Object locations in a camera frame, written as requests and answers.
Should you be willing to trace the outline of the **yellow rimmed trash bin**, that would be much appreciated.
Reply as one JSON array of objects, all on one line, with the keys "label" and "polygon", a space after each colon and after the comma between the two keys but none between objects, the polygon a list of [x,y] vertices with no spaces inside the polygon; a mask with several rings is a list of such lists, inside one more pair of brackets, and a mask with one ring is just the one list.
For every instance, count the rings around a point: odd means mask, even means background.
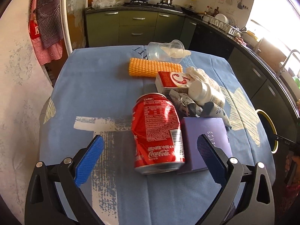
[{"label": "yellow rimmed trash bin", "polygon": [[271,153],[275,154],[278,150],[278,140],[276,139],[276,136],[275,136],[277,134],[275,125],[273,124],[271,118],[263,110],[257,109],[256,113],[257,113],[257,115],[262,123],[262,126],[265,130],[265,133],[267,135],[269,145],[271,148]]}]

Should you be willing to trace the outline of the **green kitchen cabinets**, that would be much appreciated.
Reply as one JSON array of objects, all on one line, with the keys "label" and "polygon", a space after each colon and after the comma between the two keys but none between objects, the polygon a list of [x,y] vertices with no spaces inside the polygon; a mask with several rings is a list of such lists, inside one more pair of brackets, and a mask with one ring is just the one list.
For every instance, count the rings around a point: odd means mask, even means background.
[{"label": "green kitchen cabinets", "polygon": [[232,36],[197,18],[163,8],[87,8],[84,15],[89,47],[179,39],[189,50],[226,59],[254,107],[270,116],[279,134],[295,135],[299,112],[291,93],[263,59]]}]

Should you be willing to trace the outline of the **purple cardboard box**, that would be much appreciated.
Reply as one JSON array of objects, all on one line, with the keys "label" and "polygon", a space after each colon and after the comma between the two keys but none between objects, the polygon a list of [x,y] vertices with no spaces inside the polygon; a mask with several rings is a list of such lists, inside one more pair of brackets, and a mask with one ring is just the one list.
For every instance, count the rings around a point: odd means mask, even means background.
[{"label": "purple cardboard box", "polygon": [[206,135],[214,146],[221,148],[227,157],[232,157],[227,130],[221,118],[183,117],[181,120],[181,132],[185,163],[177,171],[177,174],[187,174],[207,169],[197,149],[197,139],[202,134]]}]

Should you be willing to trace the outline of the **white blue tube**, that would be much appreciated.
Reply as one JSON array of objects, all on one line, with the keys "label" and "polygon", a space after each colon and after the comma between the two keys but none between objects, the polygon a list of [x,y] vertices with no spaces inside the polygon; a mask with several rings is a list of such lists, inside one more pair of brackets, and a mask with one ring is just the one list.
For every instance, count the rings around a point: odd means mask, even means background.
[{"label": "white blue tube", "polygon": [[202,109],[203,110],[202,110],[201,117],[221,118],[224,122],[225,127],[229,129],[232,128],[226,112],[220,106],[216,105],[213,102],[207,102],[204,104]]}]

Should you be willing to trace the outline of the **red cola can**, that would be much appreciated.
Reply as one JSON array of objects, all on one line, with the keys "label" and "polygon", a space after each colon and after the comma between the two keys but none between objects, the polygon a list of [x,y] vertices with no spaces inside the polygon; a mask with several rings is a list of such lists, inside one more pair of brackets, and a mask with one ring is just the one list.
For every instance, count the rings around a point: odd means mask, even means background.
[{"label": "red cola can", "polygon": [[165,95],[150,93],[136,101],[131,131],[135,140],[135,171],[143,175],[179,170],[185,163],[181,124]]}]

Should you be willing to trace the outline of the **crumpled grey snack wrapper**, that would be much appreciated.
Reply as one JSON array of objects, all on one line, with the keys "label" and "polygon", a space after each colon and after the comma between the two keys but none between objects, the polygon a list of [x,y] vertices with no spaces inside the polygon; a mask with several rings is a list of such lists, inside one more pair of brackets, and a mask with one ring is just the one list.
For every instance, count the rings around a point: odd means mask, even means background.
[{"label": "crumpled grey snack wrapper", "polygon": [[200,117],[202,107],[198,106],[187,94],[179,93],[175,90],[170,90],[169,96],[175,108],[186,117]]}]

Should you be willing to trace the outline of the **blue patterned tablecloth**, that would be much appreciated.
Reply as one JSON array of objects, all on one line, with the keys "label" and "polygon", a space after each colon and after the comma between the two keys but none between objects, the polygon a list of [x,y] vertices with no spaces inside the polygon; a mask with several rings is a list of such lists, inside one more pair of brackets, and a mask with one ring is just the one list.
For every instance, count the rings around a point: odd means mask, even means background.
[{"label": "blue patterned tablecloth", "polygon": [[41,125],[40,160],[60,163],[96,134],[105,148],[88,182],[86,199],[107,224],[195,224],[220,189],[209,171],[141,175],[134,169],[132,109],[155,92],[155,81],[129,75],[144,46],[76,49],[64,64],[50,98],[55,114]]}]

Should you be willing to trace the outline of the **white pill bottle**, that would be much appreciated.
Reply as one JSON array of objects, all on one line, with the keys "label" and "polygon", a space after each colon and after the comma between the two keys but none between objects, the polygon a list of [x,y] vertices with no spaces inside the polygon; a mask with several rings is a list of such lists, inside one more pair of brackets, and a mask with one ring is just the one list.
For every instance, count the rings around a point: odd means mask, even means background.
[{"label": "white pill bottle", "polygon": [[188,96],[199,106],[204,106],[208,102],[213,102],[221,108],[225,106],[224,95],[200,80],[195,80],[191,83],[188,89]]}]

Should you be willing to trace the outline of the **chrome sink faucet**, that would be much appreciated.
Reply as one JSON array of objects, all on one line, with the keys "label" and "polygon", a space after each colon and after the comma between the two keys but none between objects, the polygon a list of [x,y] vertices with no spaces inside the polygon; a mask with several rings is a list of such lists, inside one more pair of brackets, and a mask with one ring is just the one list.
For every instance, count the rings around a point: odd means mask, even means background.
[{"label": "chrome sink faucet", "polygon": [[290,57],[291,57],[292,55],[294,55],[295,53],[299,54],[299,51],[296,50],[296,49],[293,49],[293,50],[290,51],[290,53],[289,53],[289,55],[287,56],[287,58],[283,61],[283,64],[282,64],[281,66],[279,66],[279,70],[278,70],[278,72],[276,73],[276,77],[279,78],[280,75],[285,71],[285,66],[286,66],[288,60],[289,60]]}]

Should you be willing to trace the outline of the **white foam net sleeve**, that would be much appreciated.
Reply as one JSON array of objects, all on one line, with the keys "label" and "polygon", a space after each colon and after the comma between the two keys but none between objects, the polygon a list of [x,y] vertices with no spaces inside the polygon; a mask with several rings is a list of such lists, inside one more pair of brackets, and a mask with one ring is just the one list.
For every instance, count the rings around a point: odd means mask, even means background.
[{"label": "white foam net sleeve", "polygon": [[189,74],[194,80],[200,80],[207,83],[210,87],[214,88],[216,91],[221,92],[219,84],[203,70],[197,69],[195,67],[186,68],[186,73]]}]

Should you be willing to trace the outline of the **red checkered apron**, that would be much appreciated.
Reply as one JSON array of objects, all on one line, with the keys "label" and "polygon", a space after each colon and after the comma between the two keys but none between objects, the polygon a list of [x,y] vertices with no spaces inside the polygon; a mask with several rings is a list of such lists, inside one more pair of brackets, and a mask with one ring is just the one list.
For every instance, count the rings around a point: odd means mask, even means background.
[{"label": "red checkered apron", "polygon": [[63,56],[60,0],[31,0],[28,32],[40,65]]}]

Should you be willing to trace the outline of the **red and white carton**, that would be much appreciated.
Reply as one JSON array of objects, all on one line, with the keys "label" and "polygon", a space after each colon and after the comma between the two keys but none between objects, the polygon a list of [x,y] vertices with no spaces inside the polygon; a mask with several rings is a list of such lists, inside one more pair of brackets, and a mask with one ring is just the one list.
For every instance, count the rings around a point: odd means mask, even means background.
[{"label": "red and white carton", "polygon": [[169,96],[170,90],[187,94],[194,79],[187,73],[158,72],[155,79],[157,92]]}]

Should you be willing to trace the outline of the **white plastic spoon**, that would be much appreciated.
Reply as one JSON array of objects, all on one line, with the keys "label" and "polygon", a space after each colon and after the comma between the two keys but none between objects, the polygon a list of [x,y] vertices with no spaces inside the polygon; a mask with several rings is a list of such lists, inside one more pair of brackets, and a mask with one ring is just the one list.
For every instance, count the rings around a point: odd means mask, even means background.
[{"label": "white plastic spoon", "polygon": [[160,49],[173,59],[183,59],[184,57],[191,55],[191,51],[180,48],[169,48],[161,46]]}]

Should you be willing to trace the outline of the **clear plastic cup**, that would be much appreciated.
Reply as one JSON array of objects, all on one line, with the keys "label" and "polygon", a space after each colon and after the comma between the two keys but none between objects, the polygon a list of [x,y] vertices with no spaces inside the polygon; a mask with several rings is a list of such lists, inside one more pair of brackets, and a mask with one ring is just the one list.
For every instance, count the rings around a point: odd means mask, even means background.
[{"label": "clear plastic cup", "polygon": [[170,43],[150,42],[147,46],[149,60],[179,64],[184,56],[185,48],[179,40],[173,40]]}]

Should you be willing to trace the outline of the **dish rack with dishes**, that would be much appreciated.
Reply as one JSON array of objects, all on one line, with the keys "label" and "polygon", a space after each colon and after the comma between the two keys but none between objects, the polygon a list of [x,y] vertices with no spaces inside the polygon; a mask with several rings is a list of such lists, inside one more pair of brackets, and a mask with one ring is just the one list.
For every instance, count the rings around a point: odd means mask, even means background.
[{"label": "dish rack with dishes", "polygon": [[207,17],[209,18],[208,23],[222,31],[224,31],[225,33],[234,36],[234,37],[240,37],[241,36],[241,32],[232,27],[230,24],[227,24],[226,22],[223,22],[215,17],[212,17],[210,15],[207,15]]}]

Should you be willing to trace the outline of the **clear plastic bag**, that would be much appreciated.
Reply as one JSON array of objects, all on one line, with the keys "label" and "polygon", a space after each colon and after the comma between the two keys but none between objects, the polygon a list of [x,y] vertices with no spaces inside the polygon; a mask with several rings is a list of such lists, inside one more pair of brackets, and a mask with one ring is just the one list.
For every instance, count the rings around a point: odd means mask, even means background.
[{"label": "clear plastic bag", "polygon": [[101,9],[113,6],[121,6],[125,3],[125,0],[96,0],[92,2],[92,8]]}]

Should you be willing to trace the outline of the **small metal pot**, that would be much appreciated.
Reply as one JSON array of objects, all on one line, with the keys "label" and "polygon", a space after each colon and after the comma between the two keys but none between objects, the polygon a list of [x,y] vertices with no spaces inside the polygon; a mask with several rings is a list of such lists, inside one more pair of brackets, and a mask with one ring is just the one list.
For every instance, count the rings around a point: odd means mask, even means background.
[{"label": "small metal pot", "polygon": [[162,5],[171,6],[172,2],[173,2],[173,0],[160,0],[160,4],[162,4]]}]

